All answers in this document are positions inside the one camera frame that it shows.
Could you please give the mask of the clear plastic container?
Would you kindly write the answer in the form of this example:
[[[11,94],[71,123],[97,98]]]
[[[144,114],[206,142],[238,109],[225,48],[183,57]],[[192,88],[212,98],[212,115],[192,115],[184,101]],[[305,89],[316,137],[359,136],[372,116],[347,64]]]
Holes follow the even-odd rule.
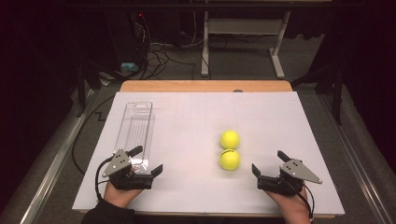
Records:
[[[130,157],[138,174],[148,172],[154,121],[152,102],[128,103],[125,106],[115,149],[130,151],[138,146],[143,148],[142,152]]]

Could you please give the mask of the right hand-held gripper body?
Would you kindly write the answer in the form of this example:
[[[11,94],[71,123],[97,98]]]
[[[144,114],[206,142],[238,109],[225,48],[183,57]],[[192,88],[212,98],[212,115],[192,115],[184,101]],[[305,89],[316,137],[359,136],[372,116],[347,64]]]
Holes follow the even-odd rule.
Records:
[[[257,188],[283,196],[294,196],[302,191],[304,182],[321,184],[322,180],[315,175],[302,161],[290,159],[279,166],[279,176],[262,175],[257,171]]]

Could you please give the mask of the person's left hand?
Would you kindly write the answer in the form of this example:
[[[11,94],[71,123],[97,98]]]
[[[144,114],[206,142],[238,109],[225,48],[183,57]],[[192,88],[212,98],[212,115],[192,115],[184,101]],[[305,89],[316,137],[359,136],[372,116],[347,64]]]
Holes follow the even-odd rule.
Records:
[[[111,182],[108,182],[106,184],[104,200],[117,207],[127,208],[131,201],[142,192],[142,189],[116,189]]]

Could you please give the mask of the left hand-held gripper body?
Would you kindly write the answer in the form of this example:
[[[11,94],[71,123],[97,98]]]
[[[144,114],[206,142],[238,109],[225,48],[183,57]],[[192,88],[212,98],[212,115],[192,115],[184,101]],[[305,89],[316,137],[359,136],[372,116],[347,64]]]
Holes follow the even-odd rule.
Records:
[[[105,159],[102,164],[108,166],[102,173],[102,177],[107,177],[116,189],[151,189],[153,177],[149,175],[139,175],[133,170],[130,156],[122,148],[119,148],[110,158]]]

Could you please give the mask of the yellow tennis ball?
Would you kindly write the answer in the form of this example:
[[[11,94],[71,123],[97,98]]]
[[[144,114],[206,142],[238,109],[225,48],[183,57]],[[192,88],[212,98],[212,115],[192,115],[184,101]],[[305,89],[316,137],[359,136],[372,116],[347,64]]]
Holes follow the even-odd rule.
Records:
[[[240,163],[240,155],[234,149],[225,149],[219,156],[219,165],[227,171],[234,171]]]
[[[219,141],[225,149],[236,149],[239,146],[240,138],[236,131],[228,130],[222,133]]]

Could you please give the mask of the person's right hand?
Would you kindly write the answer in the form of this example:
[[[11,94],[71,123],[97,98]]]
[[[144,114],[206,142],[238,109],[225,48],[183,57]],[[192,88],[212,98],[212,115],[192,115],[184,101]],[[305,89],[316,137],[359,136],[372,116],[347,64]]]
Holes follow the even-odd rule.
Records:
[[[266,191],[266,194],[277,204],[286,224],[311,224],[308,206],[303,201],[307,199],[307,192],[302,188],[300,195],[292,197]]]

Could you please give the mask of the white metal desk frame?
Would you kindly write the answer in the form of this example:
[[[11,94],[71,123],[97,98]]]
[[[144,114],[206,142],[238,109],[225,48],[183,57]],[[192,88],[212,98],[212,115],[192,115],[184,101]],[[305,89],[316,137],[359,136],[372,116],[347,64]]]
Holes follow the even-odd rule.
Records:
[[[255,20],[255,19],[210,19],[206,11],[204,15],[204,40],[201,60],[201,75],[208,77],[209,72],[209,46],[210,35],[275,35],[276,44],[268,49],[276,76],[284,79],[285,74],[278,57],[290,18],[290,12],[284,13],[282,19]]]

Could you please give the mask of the metal floor rail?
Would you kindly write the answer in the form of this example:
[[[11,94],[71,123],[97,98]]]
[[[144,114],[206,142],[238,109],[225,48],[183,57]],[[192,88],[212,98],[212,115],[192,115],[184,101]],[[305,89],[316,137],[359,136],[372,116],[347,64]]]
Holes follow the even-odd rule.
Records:
[[[38,220],[88,116],[87,110],[92,107],[97,95],[98,91],[93,90],[83,94],[85,107],[81,109],[79,104],[73,106],[23,179],[19,192],[28,205],[18,224],[35,224]]]
[[[357,182],[360,185],[362,194],[364,195],[366,202],[369,204],[377,223],[394,224],[389,214],[389,211],[387,210],[383,201],[380,199],[378,190],[376,189],[374,182],[371,180],[366,172],[368,164],[361,162],[358,154],[355,151],[355,148],[352,146],[349,139],[347,138],[347,133],[344,130],[343,126],[337,123],[332,113],[332,104],[330,100],[325,95],[319,95],[318,98],[321,101],[323,107],[325,108],[326,113],[330,117],[332,125],[337,131],[339,138],[341,139],[343,149],[346,154],[346,159],[348,160],[349,166]]]

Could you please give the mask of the black stand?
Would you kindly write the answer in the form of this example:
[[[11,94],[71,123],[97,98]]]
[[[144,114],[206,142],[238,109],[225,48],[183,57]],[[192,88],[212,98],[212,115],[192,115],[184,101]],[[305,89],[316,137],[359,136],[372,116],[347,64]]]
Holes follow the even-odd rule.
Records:
[[[293,80],[290,85],[295,88],[303,83],[316,82],[317,94],[332,94],[332,115],[338,125],[341,121],[343,71],[339,63],[327,63],[320,68],[309,71],[306,75]]]
[[[120,75],[116,71],[104,67],[95,61],[81,60],[77,67],[78,118],[80,118],[88,108],[88,94],[86,93],[86,86],[89,86],[94,91],[101,89],[102,84],[99,78],[99,74],[101,72],[115,78],[117,81],[126,80],[124,76]]]

